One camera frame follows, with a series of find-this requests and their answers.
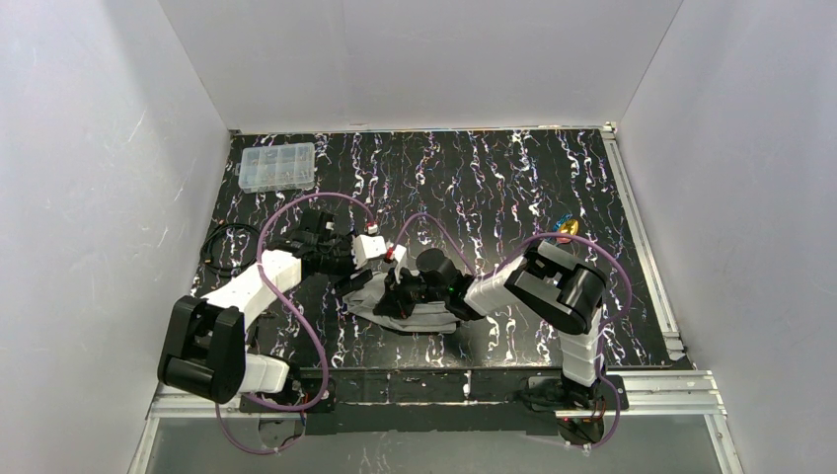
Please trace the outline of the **grey cloth napkin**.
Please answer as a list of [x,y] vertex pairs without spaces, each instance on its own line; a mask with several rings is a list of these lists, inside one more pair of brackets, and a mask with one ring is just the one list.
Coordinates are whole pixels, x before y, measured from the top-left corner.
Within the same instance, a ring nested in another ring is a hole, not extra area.
[[459,319],[444,300],[427,301],[423,290],[407,289],[405,283],[420,283],[417,276],[396,281],[382,272],[364,271],[335,292],[345,310],[384,329],[404,334],[452,334]]

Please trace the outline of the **iridescent gold spoon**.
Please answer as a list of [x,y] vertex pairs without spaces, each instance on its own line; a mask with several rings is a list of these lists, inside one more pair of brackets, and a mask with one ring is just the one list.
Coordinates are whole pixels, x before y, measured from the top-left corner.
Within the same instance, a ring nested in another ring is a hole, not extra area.
[[572,218],[571,220],[567,221],[565,225],[562,227],[562,233],[558,233],[566,235],[576,235],[578,231],[579,223],[575,218]]

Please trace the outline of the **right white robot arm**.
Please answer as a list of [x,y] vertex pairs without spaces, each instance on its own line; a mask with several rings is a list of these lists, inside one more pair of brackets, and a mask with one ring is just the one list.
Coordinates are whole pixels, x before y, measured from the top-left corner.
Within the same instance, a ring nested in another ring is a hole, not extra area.
[[562,350],[562,379],[592,389],[603,370],[598,353],[606,282],[602,272],[549,242],[529,245],[491,276],[461,272],[441,250],[422,252],[412,270],[373,277],[356,313],[403,333],[451,334],[464,321],[523,306],[553,327]]

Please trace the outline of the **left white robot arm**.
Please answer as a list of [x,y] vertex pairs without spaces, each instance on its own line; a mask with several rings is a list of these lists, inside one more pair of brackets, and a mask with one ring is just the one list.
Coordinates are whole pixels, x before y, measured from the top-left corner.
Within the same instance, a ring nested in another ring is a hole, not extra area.
[[224,404],[240,394],[277,394],[290,365],[251,354],[247,334],[276,300],[306,277],[350,277],[383,257],[386,240],[374,224],[340,234],[332,214],[306,209],[289,230],[269,239],[262,256],[204,296],[185,295],[173,306],[157,368],[160,383]]

